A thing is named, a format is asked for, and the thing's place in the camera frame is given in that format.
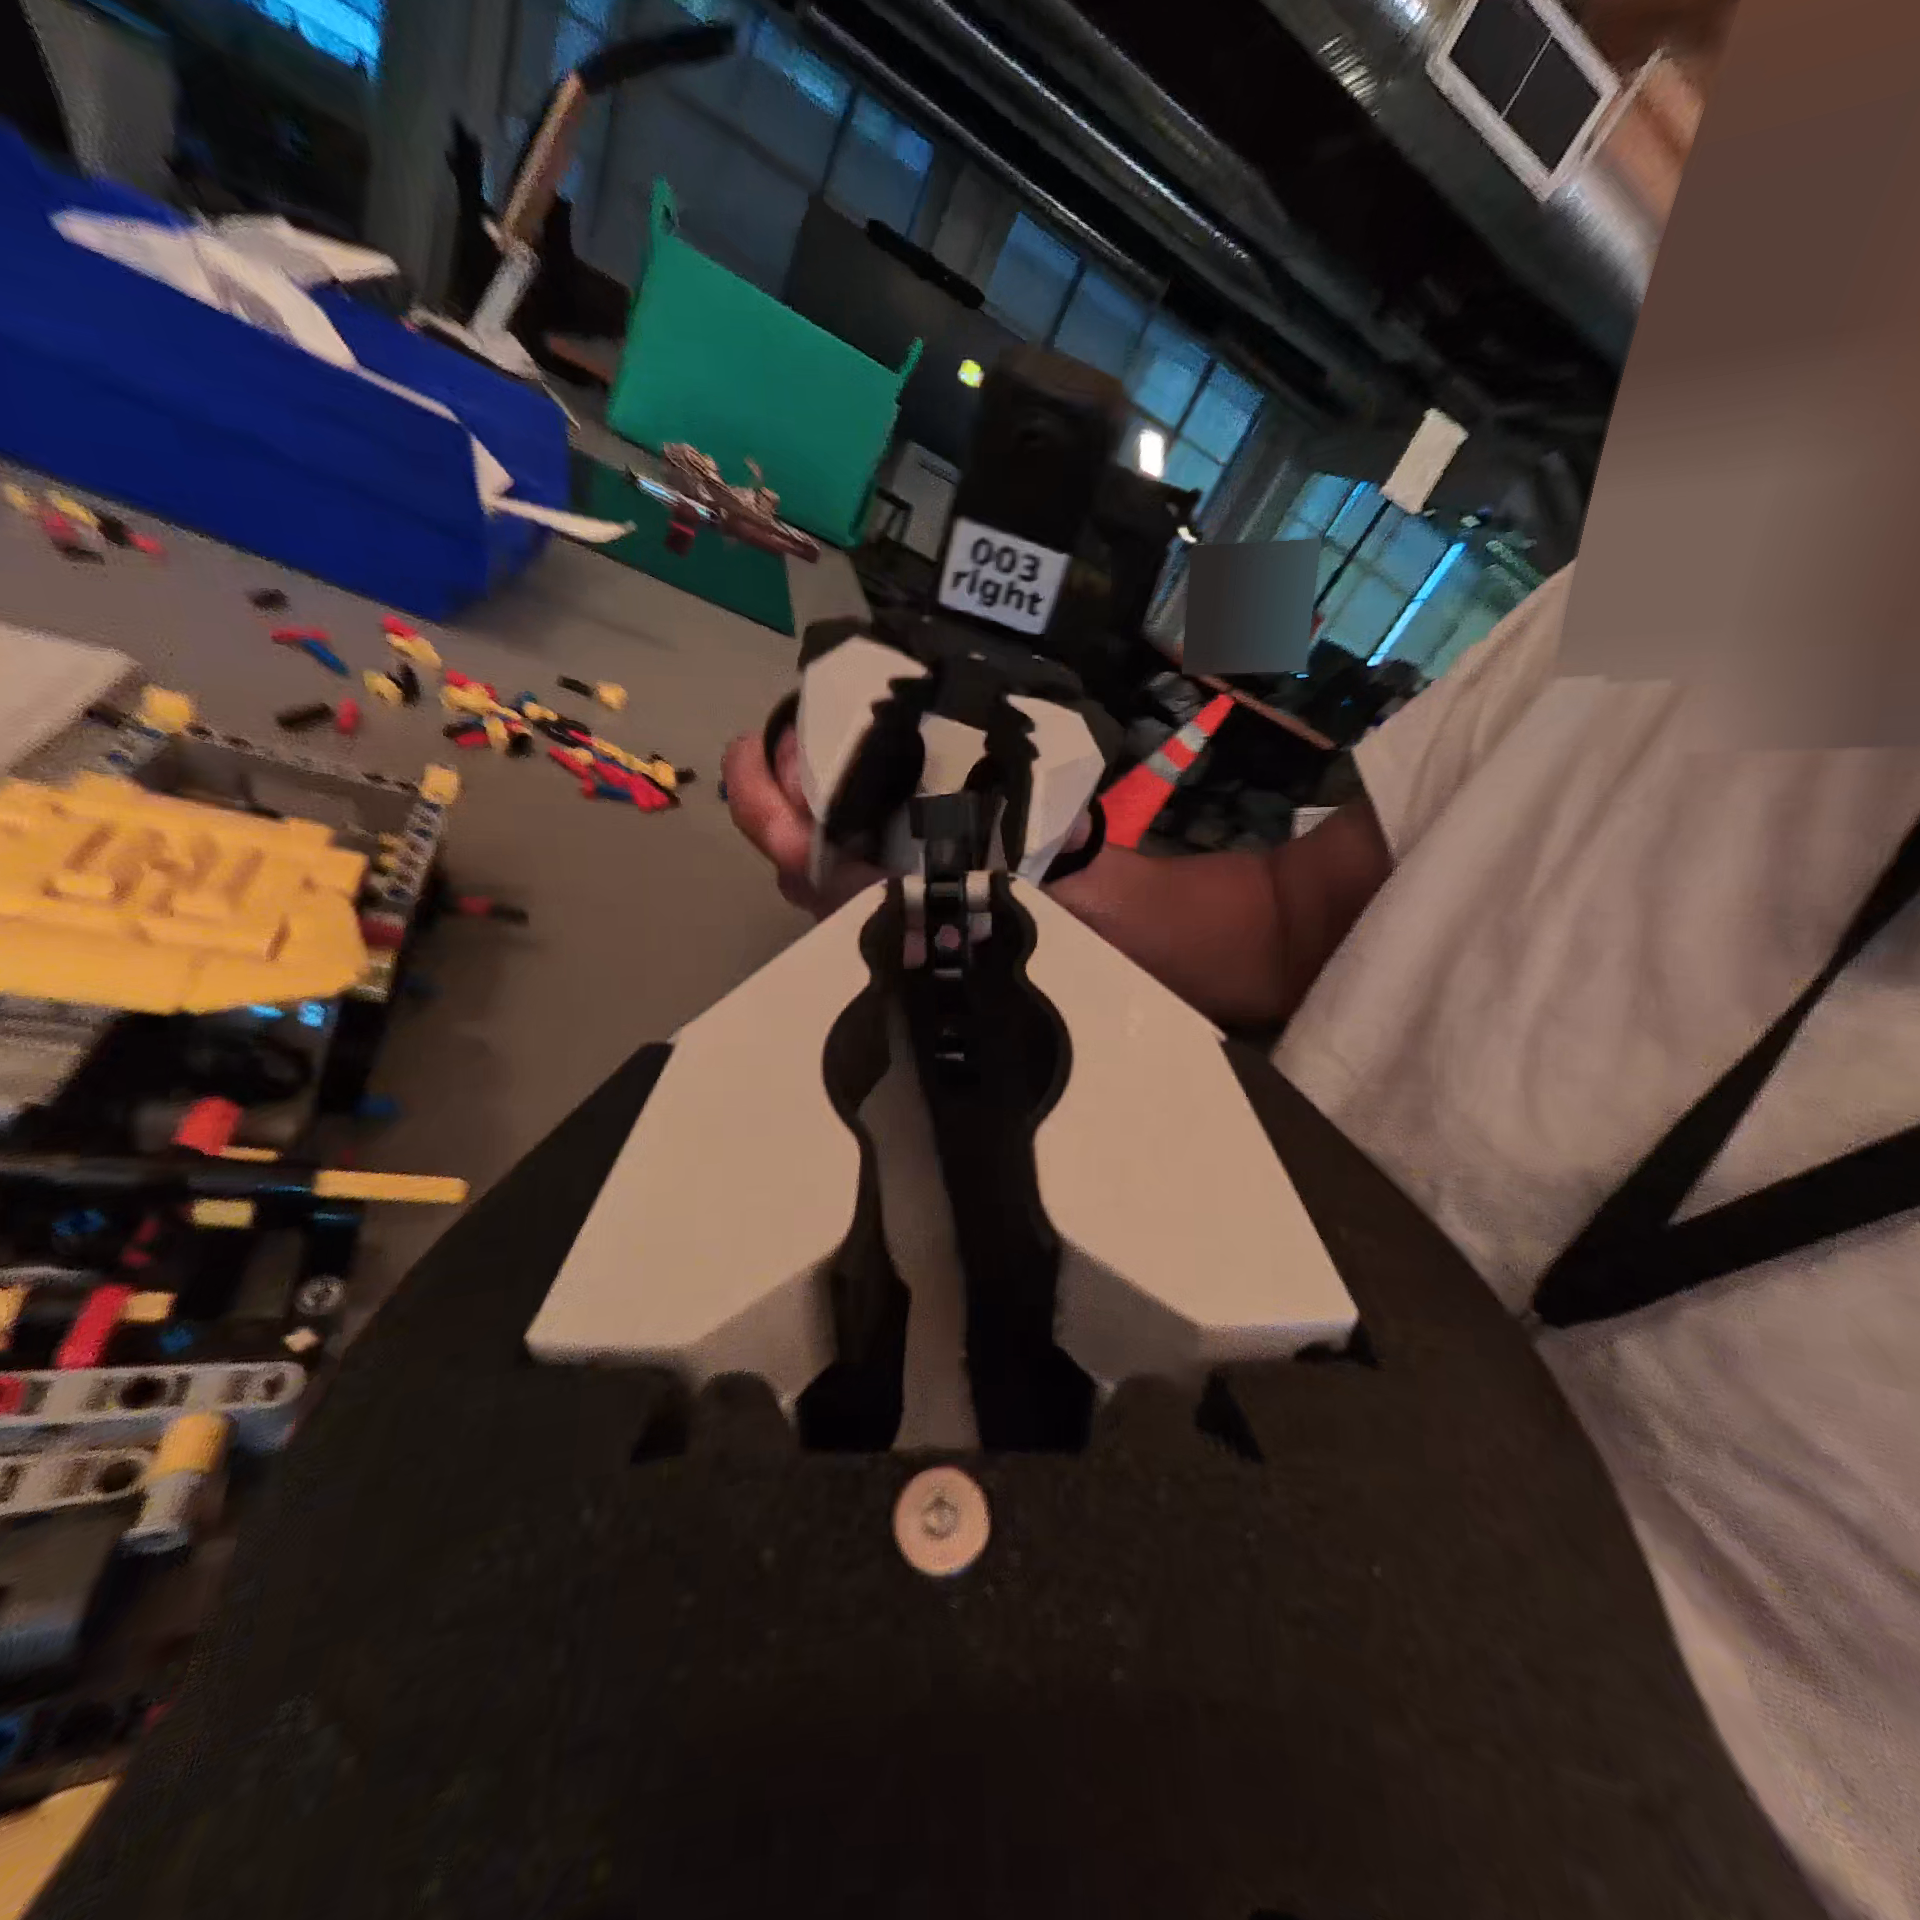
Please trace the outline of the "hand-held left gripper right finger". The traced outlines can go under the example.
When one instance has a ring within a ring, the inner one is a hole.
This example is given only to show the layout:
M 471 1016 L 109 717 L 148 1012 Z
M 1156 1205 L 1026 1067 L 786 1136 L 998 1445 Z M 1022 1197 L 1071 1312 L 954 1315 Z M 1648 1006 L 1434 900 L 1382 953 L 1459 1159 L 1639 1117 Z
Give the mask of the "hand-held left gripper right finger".
M 1358 1305 L 1284 1169 L 1222 1030 L 1036 885 L 1026 982 L 1064 1022 L 1064 1090 L 1035 1130 L 1064 1246 L 1054 1337 L 1099 1387 L 1202 1383 L 1334 1350 Z

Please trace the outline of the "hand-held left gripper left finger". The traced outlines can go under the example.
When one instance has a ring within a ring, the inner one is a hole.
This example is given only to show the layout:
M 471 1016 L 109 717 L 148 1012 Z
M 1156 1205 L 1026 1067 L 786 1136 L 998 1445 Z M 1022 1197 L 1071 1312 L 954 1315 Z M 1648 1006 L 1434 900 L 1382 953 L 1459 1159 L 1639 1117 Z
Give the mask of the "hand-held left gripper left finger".
M 549 1365 L 758 1376 L 786 1415 L 839 1356 L 831 1273 L 884 1250 L 862 1105 L 891 1066 L 869 885 L 689 1020 L 522 1346 Z

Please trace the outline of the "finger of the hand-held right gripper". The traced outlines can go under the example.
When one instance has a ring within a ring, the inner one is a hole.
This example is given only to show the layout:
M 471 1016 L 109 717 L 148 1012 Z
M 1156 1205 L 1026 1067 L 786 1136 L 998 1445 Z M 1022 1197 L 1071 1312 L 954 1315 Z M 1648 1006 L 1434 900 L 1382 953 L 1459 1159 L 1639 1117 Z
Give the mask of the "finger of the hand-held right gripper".
M 1041 883 L 1079 846 L 1106 752 L 1078 705 L 994 699 L 985 723 L 924 720 L 924 797 L 981 797 L 981 872 Z
M 916 792 L 924 689 L 926 665 L 874 636 L 839 636 L 802 665 L 795 769 L 812 813 L 808 880 L 814 885 L 825 885 L 842 862 L 851 833 L 869 832 L 872 823 L 884 827 Z M 834 826 L 834 807 L 846 792 L 874 786 L 866 776 L 855 780 L 855 769 L 876 735 L 884 735 L 884 752 L 874 760 L 884 770 L 876 782 L 885 786 L 895 769 L 908 766 L 905 786 L 891 800 L 861 797 L 851 807 L 856 826 Z

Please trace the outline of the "grey connector with red pin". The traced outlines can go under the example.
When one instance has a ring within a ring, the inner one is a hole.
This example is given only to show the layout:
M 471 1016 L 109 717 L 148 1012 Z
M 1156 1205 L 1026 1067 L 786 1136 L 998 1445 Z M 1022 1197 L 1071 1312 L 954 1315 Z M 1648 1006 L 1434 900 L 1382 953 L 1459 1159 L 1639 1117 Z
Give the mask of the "grey connector with red pin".
M 962 975 L 994 937 L 994 873 L 985 867 L 901 880 L 902 966 Z

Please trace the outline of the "person's right forearm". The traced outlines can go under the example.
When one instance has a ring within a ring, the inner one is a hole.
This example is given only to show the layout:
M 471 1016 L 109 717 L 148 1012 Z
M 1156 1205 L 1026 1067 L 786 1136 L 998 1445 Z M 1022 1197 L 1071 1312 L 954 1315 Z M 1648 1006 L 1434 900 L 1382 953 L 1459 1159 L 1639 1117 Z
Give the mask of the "person's right forearm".
M 1278 1035 L 1389 873 L 1389 842 L 1359 797 L 1266 852 L 1108 846 L 1049 893 L 1212 1022 Z

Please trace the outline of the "grey desk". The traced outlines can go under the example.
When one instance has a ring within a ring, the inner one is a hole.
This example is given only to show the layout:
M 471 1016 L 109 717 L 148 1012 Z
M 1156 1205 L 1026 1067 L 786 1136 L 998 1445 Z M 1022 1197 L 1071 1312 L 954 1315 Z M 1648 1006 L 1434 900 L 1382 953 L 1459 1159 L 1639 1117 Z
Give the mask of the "grey desk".
M 559 1365 L 522 1330 L 642 1110 L 662 1042 L 799 929 L 715 802 L 718 745 L 758 730 L 789 640 L 569 539 L 435 635 L 502 695 L 554 675 L 629 689 L 612 730 L 696 763 L 684 806 L 584 800 L 545 757 L 464 755 L 435 695 L 379 707 L 329 763 L 455 766 L 444 866 L 529 926 L 449 910 L 438 993 L 391 1012 L 399 1117 L 354 1172 L 461 1175 L 464 1205 L 368 1202 L 342 1307 L 292 1350 L 246 1325 L 249 1379 L 299 1383 L 292 1440 L 238 1467 L 209 1547 L 154 1599 L 204 1599 L 169 1712 L 129 1749 L 65 1880 L 204 1856 L 332 1862 L 395 1820 L 474 1855 L 529 1817 L 662 1830 L 746 1755 L 772 1780 L 778 1667 L 814 1615 L 802 1522 L 825 1472 L 751 1383 Z

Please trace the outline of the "person's right hand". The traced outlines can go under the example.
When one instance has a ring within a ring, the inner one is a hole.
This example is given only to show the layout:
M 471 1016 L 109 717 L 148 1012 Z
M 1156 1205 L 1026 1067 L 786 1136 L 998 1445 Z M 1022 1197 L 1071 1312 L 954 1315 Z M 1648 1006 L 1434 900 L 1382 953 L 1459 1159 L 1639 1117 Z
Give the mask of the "person's right hand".
M 802 802 L 798 739 L 781 736 L 778 757 L 766 755 L 764 735 L 738 735 L 724 755 L 724 792 L 734 827 L 772 866 L 778 890 L 814 920 L 831 916 L 849 900 L 885 880 L 884 867 L 839 859 L 814 859 L 814 817 Z

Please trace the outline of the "brown toy model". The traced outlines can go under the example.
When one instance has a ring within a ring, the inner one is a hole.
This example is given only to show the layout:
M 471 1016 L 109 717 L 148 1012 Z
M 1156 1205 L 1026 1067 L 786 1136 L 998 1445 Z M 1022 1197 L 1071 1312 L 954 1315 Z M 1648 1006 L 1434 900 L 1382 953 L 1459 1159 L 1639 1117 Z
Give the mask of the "brown toy model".
M 758 462 L 748 479 L 731 483 L 715 456 L 692 442 L 666 442 L 622 476 L 666 510 L 662 546 L 675 556 L 692 553 L 702 532 L 781 559 L 816 563 L 824 547 L 781 515 L 781 497 L 766 485 Z

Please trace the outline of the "small heap of coloured pins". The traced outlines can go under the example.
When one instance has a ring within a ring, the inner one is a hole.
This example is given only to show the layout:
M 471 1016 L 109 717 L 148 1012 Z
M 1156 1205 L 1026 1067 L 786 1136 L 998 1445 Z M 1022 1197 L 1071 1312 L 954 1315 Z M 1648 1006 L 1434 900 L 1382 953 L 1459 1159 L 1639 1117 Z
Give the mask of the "small heap of coloured pins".
M 104 563 L 118 550 L 148 559 L 165 553 L 156 536 L 71 493 L 5 479 L 2 503 L 9 510 L 35 519 L 61 556 L 71 563 Z M 502 757 L 545 755 L 569 770 L 586 800 L 631 802 L 641 812 L 666 812 L 681 802 L 681 786 L 692 770 L 678 769 L 669 757 L 634 755 L 534 695 L 502 699 L 491 682 L 449 665 L 405 617 L 386 613 L 379 635 L 384 659 L 354 669 L 332 645 L 325 629 L 288 623 L 266 629 L 278 653 L 304 657 L 336 679 L 336 690 L 325 699 L 282 712 L 278 727 L 292 735 L 329 727 L 354 736 L 364 705 L 348 695 L 348 682 L 378 705 L 414 707 L 426 696 L 438 696 L 449 717 L 446 736 L 456 747 L 485 745 Z

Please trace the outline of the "green upright panel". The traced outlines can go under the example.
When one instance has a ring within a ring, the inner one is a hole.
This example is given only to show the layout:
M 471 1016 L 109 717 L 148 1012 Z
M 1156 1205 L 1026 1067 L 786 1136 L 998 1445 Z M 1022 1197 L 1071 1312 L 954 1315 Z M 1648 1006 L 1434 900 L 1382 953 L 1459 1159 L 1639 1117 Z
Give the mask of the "green upright panel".
M 911 336 L 876 359 L 721 265 L 686 240 L 671 186 L 654 180 L 604 410 L 615 447 L 571 453 L 571 503 L 622 527 L 601 556 L 781 636 L 869 613 L 851 550 L 921 357 Z M 725 505 L 734 490 L 775 493 L 775 516 L 795 535 L 758 546 L 671 505 L 669 490 L 692 490 L 671 446 L 712 462 Z

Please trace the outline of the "partly built yellow toy car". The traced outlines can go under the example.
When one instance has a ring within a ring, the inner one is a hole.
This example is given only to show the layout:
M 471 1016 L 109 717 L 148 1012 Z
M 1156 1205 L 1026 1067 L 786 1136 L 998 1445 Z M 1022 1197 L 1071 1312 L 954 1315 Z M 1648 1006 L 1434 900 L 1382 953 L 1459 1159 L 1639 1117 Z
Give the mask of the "partly built yellow toy car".
M 342 1159 L 426 932 L 526 926 L 446 876 L 456 797 L 156 686 L 2 782 L 2 1810 L 165 1712 L 366 1215 L 465 1200 Z

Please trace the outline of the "blue storage bin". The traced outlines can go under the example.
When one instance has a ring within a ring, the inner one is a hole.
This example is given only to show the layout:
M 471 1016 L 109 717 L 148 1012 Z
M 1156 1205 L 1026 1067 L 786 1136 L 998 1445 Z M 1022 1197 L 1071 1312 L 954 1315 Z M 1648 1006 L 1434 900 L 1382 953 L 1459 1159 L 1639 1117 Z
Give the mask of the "blue storage bin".
M 2 126 L 2 456 L 398 610 L 449 619 L 521 577 L 571 505 L 559 405 L 342 287 L 354 369 L 82 247 L 56 213 L 179 229 Z

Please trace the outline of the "crumpled white papers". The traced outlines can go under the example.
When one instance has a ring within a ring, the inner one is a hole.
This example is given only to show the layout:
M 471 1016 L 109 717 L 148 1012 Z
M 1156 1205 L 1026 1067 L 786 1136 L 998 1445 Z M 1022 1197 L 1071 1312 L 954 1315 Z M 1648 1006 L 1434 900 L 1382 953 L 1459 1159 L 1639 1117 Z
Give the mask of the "crumpled white papers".
M 118 259 L 134 273 L 151 276 L 231 320 L 274 335 L 309 357 L 351 370 L 439 419 L 461 423 L 446 403 L 364 366 L 314 297 L 314 287 L 324 282 L 359 282 L 378 276 L 378 270 L 395 265 L 386 253 L 351 242 L 332 242 L 266 213 L 231 213 L 212 225 L 204 219 L 169 225 L 61 205 L 49 213 L 49 222 L 78 247 Z M 426 320 L 428 332 L 438 332 L 461 347 L 478 347 L 479 362 L 495 370 L 534 377 L 534 359 L 505 325 L 516 310 L 521 295 L 531 282 L 534 263 L 536 256 L 531 245 L 508 242 L 505 263 L 489 279 L 478 309 L 478 323 L 456 323 L 421 310 L 414 310 L 412 320 Z M 634 532 L 634 523 L 575 515 L 516 497 L 516 483 L 508 467 L 471 432 L 465 436 L 478 503 L 489 516 L 526 519 L 588 546 L 606 546 Z

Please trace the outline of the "pile of loose building pieces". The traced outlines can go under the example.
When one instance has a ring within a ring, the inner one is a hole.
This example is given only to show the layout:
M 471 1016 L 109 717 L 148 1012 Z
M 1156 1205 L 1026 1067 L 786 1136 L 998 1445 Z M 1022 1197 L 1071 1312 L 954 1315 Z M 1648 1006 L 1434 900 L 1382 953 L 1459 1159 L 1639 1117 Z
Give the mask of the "pile of loose building pieces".
M 118 1776 L 82 1782 L 2 1813 L 2 1917 L 28 1913 L 118 1786 Z

